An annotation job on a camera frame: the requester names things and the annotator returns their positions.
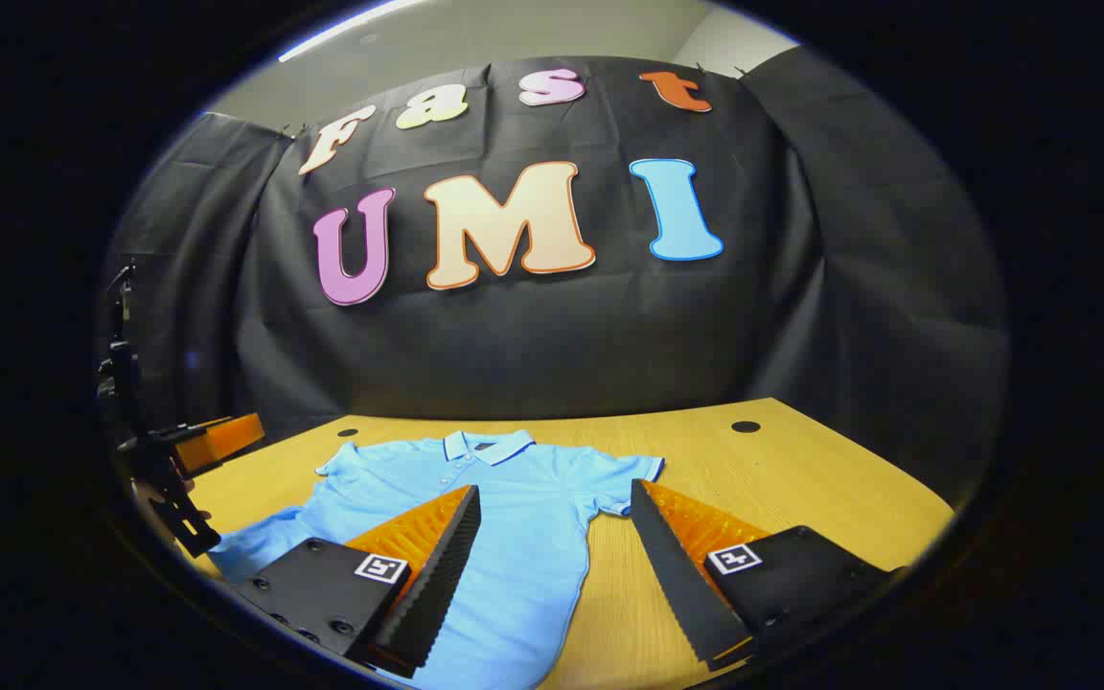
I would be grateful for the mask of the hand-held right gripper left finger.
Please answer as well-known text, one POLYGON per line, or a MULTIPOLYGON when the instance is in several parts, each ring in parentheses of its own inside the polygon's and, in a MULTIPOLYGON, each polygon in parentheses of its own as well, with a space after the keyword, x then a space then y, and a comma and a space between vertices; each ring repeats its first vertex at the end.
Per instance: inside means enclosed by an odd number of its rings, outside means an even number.
POLYGON ((347 542, 309 538, 232 586, 311 645, 410 679, 426 665, 481 524, 476 485, 347 542))

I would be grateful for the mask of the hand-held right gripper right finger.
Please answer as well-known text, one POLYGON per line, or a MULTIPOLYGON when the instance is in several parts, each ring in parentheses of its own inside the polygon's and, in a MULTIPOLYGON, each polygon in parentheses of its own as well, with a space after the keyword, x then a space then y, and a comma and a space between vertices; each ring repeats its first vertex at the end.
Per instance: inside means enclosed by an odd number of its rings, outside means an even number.
POLYGON ((802 645, 899 572, 811 527, 771 533, 645 479, 631 481, 631 524, 709 671, 802 645))

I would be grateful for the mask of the light blue T-shirt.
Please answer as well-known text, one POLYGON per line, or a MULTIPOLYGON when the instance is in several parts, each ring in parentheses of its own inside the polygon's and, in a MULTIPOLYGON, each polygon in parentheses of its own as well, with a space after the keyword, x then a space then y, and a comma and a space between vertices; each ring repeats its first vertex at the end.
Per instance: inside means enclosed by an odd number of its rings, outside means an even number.
POLYGON ((418 690, 538 690, 564 649, 588 573, 587 530, 625 516, 660 457, 539 443, 529 432, 344 443, 298 507, 220 539, 210 561, 241 584, 310 538, 349 541, 408 508, 477 486, 482 519, 418 690))

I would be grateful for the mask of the black backdrop cloth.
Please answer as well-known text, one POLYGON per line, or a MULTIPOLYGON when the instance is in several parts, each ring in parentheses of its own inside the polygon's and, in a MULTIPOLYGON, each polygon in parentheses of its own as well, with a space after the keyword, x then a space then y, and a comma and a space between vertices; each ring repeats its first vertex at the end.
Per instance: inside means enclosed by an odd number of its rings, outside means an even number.
POLYGON ((288 136, 188 123, 120 217, 159 426, 259 412, 552 420, 778 399, 951 505, 992 454, 992 243, 875 92, 792 47, 741 78, 492 62, 288 136))

